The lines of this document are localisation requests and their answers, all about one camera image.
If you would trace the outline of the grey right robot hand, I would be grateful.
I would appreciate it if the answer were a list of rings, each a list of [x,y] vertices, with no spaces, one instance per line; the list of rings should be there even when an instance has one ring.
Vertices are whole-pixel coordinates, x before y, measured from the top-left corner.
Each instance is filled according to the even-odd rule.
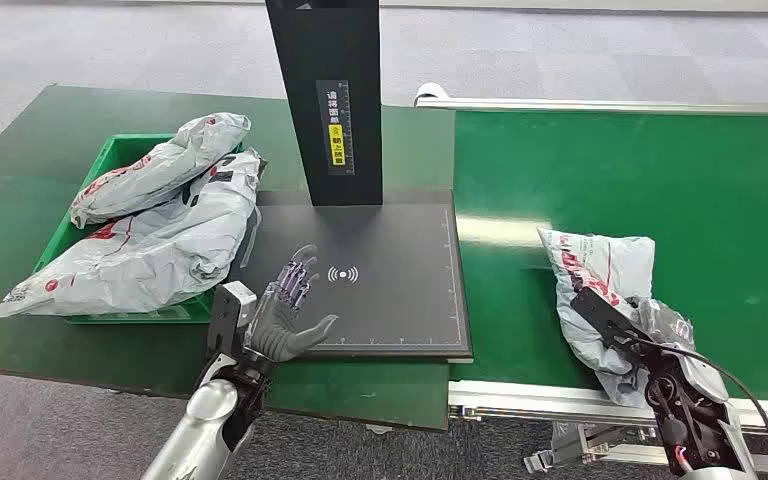
[[[680,313],[654,298],[629,297],[628,301],[634,308],[632,324],[651,341],[696,350],[693,326]]]

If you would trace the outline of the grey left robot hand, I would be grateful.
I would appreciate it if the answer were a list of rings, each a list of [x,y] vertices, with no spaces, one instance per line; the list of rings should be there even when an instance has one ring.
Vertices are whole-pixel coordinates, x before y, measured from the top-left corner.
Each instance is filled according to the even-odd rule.
[[[295,330],[312,284],[317,246],[299,248],[271,280],[258,300],[254,316],[245,330],[243,346],[275,363],[292,360],[328,338],[338,315],[328,314],[313,327]]]

